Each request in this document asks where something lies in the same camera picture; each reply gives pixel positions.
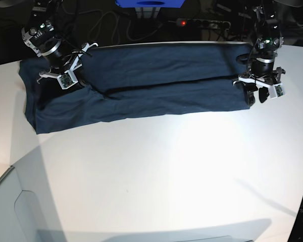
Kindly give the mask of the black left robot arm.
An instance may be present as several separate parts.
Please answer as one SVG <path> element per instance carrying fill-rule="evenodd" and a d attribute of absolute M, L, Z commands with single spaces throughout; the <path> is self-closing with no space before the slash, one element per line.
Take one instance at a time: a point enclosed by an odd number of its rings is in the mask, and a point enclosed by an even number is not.
<path fill-rule="evenodd" d="M 274 68 L 277 50 L 284 43 L 273 1 L 254 1 L 254 34 L 249 53 L 239 55 L 236 61 L 245 65 L 246 71 L 234 80 L 241 84 L 248 106 L 255 103 L 254 93 L 258 92 L 260 103 L 268 98 L 274 99 L 285 95 L 281 76 L 286 71 Z"/>

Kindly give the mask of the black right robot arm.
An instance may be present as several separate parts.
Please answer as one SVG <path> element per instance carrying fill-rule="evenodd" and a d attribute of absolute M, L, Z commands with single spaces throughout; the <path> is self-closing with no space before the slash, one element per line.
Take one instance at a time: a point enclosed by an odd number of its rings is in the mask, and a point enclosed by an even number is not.
<path fill-rule="evenodd" d="M 75 13 L 71 14 L 73 18 L 63 25 L 58 20 L 62 6 L 62 1 L 34 1 L 30 19 L 21 34 L 24 44 L 49 64 L 47 70 L 39 72 L 37 81 L 55 79 L 62 89 L 68 89 L 76 84 L 86 84 L 82 76 L 81 57 L 91 56 L 88 50 L 98 44 L 85 42 L 79 45 L 72 39 L 79 3 L 76 4 Z"/>

